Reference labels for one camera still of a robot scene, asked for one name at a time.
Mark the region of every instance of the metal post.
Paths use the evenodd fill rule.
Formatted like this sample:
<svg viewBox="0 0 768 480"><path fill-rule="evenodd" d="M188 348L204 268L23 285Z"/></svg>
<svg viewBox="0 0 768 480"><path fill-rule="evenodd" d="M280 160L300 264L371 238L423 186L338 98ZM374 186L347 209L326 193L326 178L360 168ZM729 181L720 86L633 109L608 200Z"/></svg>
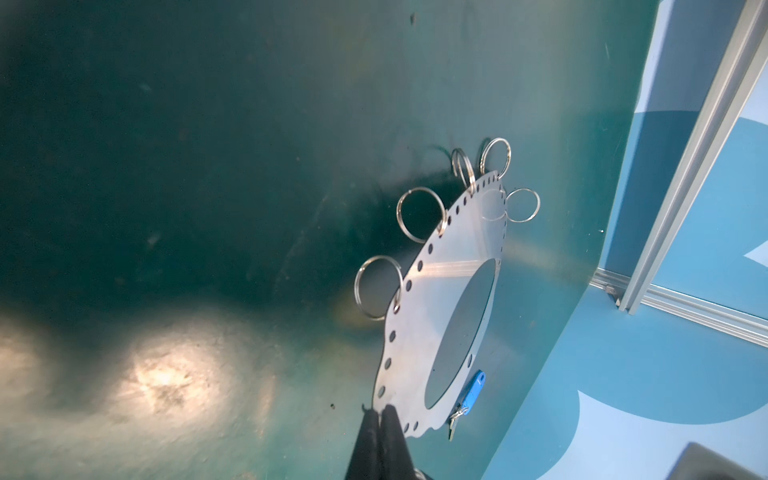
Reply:
<svg viewBox="0 0 768 480"><path fill-rule="evenodd" d="M634 315L768 59L768 0L746 0L643 253L621 299Z"/></svg>

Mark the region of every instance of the key with blue tag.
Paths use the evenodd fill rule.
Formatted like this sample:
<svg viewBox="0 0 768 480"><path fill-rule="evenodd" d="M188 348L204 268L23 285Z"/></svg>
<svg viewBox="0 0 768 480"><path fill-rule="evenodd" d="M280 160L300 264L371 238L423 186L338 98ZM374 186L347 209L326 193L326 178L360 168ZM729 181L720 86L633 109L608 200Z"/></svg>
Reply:
<svg viewBox="0 0 768 480"><path fill-rule="evenodd" d="M469 414L473 405L475 404L475 401L478 399L478 395L480 395L480 390L482 390L483 385L485 385L485 374L482 370L478 370L475 376L472 377L472 381L468 384L468 389L466 390L464 398L456 405L456 411L453 412L449 417L449 442L453 440L453 433L456 430L456 420L458 420L458 418L462 415Z"/></svg>

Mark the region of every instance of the metal ring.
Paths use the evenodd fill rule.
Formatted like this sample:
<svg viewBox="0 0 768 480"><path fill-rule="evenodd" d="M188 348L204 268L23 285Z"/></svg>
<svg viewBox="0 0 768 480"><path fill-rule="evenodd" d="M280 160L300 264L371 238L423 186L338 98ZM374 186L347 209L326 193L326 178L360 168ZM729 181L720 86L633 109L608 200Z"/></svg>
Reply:
<svg viewBox="0 0 768 480"><path fill-rule="evenodd" d="M407 196L412 194L415 191L422 191L426 192L428 194L431 194L435 200L437 200L437 203L440 204L440 211L442 212L442 221L438 225L437 232L440 237L442 237L443 233L445 232L445 228L448 226L448 212L445 211L445 205L443 204L442 200L440 200L440 197L438 197L438 194L436 194L431 188L427 187L416 187L412 188L411 190L408 190L405 192L402 197L400 197L400 200L397 202L397 208L395 211L395 215L397 216L397 223L400 226L400 230L408 237L409 239L413 240L416 243L426 243L426 240L422 240L418 237L414 237L411 232L408 231L406 228L406 224L402 221L402 201L406 199Z"/></svg>
<svg viewBox="0 0 768 480"><path fill-rule="evenodd" d="M485 159L488 156L488 152L491 151L491 147L493 147L498 142L503 141L505 145L507 146L507 164L504 166L504 170L498 175L498 178L501 179L504 177L504 175L507 173L507 169L509 169L509 164L512 161L512 147L509 146L509 142L506 141L504 138L494 138L490 142L488 142L487 145L485 145L485 148L482 151L482 155L480 155L480 174L485 175Z"/></svg>
<svg viewBox="0 0 768 480"><path fill-rule="evenodd" d="M512 223L525 223L525 222L528 222L530 220L533 220L533 218L538 214L538 209L541 208L541 197L539 197L538 194L536 192L534 192L533 190L531 190L530 188L518 188L518 189L515 189L515 190L509 192L509 195L507 195L507 198L504 200L504 202L506 203L509 200L509 197L511 197L512 195L516 194L517 192L522 192L522 191L531 192L532 194L534 194L536 196L536 210L534 210L533 214L530 217L526 218L525 220L513 220L513 219L511 219L509 217L509 213L507 213L506 210L505 210L505 214L507 215L507 218Z"/></svg>
<svg viewBox="0 0 768 480"><path fill-rule="evenodd" d="M370 313L366 312L366 309L362 307L362 300L360 299L360 279L362 278L362 273L366 271L366 268L368 268L368 265L371 263L377 261L377 260L386 260L390 262L392 265L395 266L397 269L397 280L400 280L400 288L397 289L395 292L395 306L393 307L392 311L397 313L400 311L400 296L402 295L402 270L400 269L400 264L397 263L397 260L395 260L392 257L388 257L386 255L376 255L374 257L370 257L366 262L357 270L357 275L355 275L355 303L357 303L357 308L360 309L363 315L367 316L371 320L384 320L386 317L386 313L382 316L374 316Z"/></svg>
<svg viewBox="0 0 768 480"><path fill-rule="evenodd" d="M462 169L461 159L464 160L464 165L467 168L469 184L467 184L467 180L464 178L464 170ZM475 170L472 168L472 162L469 161L469 157L467 157L467 154L465 154L461 148L455 148L451 153L451 166L453 167L453 174L456 177L460 177L462 179L462 183L464 184L465 188L475 187Z"/></svg>

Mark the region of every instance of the white shape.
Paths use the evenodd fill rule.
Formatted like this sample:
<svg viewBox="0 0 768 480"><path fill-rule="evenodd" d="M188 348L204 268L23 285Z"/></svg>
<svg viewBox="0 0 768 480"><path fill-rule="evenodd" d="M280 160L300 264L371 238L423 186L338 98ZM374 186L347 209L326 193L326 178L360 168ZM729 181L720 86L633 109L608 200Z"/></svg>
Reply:
<svg viewBox="0 0 768 480"><path fill-rule="evenodd" d="M645 58L645 67L643 68L643 80L640 83L640 96L637 99L634 113L648 109L648 99L650 98L650 91L654 86L656 70L659 67L659 57L661 56L661 47L664 46L664 39L667 37L667 27L670 24L670 14L672 13L673 6L674 0L662 0L656 12L654 33L650 38L648 56Z"/></svg>
<svg viewBox="0 0 768 480"><path fill-rule="evenodd" d="M763 69L763 74L757 79L755 88L741 111L741 117L768 125L768 70Z"/></svg>
<svg viewBox="0 0 768 480"><path fill-rule="evenodd" d="M745 253L744 256L750 260L755 260L760 265L768 266L768 240L755 250Z"/></svg>
<svg viewBox="0 0 768 480"><path fill-rule="evenodd" d="M645 419L578 394L574 438L539 480L664 480L689 442L768 474L768 405L728 422L683 425Z"/></svg>

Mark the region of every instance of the silver metal disc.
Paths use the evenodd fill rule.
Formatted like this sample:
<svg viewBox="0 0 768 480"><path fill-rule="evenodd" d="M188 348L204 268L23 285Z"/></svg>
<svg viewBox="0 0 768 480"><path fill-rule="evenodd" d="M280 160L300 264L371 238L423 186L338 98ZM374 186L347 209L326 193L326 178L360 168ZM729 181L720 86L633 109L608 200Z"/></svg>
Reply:
<svg viewBox="0 0 768 480"><path fill-rule="evenodd" d="M420 437L427 429L439 429L451 414L477 356L488 327L494 292L501 266L506 230L505 197L498 172L475 182L447 210L449 225L440 236L437 229L403 278L397 313L394 299L385 318L384 353L373 408L381 412L387 404L397 408L406 436ZM488 303L472 345L450 386L430 409L425 405L426 386L442 337L469 280L487 260L495 259L495 272Z"/></svg>

